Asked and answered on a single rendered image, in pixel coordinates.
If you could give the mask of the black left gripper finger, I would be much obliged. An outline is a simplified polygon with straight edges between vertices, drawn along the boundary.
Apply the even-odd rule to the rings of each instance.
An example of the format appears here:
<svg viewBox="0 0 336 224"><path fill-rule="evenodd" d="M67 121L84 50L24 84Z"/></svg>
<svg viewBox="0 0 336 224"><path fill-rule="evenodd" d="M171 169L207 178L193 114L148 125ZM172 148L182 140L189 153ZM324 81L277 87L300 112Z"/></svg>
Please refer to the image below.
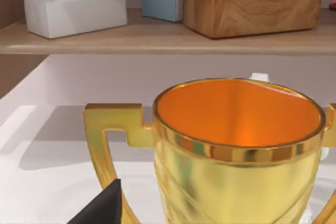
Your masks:
<svg viewBox="0 0 336 224"><path fill-rule="evenodd" d="M67 224L121 224L121 180L115 179Z"/></svg>

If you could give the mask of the gold trophy cup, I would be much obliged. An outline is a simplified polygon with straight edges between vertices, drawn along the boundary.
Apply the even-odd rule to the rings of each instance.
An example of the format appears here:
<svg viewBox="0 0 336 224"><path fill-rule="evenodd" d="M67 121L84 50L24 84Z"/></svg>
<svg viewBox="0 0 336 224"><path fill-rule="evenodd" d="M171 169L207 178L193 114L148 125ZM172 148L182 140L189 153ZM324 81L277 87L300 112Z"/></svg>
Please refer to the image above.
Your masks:
<svg viewBox="0 0 336 224"><path fill-rule="evenodd" d="M86 105L85 135L102 188L117 177L106 133L152 148L165 224L298 224L324 147L336 148L336 103L323 110L287 87L211 78L177 84L152 105Z"/></svg>

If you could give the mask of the wooden shelf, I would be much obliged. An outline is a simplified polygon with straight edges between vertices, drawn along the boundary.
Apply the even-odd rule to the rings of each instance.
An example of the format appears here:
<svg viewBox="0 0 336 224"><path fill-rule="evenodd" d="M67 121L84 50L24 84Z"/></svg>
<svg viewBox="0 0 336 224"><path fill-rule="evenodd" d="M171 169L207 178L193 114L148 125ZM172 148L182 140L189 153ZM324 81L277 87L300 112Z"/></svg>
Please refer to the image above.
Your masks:
<svg viewBox="0 0 336 224"><path fill-rule="evenodd" d="M322 9L313 30L219 40L143 18L138 9L128 18L127 26L51 40L21 21L1 29L0 101L150 102L180 81L252 72L319 103L336 100L336 12Z"/></svg>

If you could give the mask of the white tissue box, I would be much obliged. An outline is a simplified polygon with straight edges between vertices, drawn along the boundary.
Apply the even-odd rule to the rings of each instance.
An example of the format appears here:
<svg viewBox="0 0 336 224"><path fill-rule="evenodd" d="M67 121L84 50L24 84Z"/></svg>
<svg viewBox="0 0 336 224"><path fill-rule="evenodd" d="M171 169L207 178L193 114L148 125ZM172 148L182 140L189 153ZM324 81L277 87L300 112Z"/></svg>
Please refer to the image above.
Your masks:
<svg viewBox="0 0 336 224"><path fill-rule="evenodd" d="M124 26L126 0L24 0L27 30L54 39Z"/></svg>

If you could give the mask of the white cup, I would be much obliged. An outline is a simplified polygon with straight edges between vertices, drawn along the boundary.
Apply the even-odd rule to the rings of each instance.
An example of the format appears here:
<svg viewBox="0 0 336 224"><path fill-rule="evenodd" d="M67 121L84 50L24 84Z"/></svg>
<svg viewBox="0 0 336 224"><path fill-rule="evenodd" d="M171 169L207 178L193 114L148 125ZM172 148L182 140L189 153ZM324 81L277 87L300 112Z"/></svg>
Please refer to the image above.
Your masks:
<svg viewBox="0 0 336 224"><path fill-rule="evenodd" d="M269 75L267 73L254 72L250 76L251 80L269 82Z"/></svg>

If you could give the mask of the wooden tissue box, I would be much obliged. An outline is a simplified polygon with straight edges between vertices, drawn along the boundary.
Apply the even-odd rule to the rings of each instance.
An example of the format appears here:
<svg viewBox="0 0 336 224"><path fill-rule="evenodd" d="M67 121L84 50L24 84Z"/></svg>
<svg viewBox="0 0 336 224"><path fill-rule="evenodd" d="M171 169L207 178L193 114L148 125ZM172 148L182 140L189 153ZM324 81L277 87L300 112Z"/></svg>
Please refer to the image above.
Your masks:
<svg viewBox="0 0 336 224"><path fill-rule="evenodd" d="M315 28L322 0L183 0L183 24L213 39Z"/></svg>

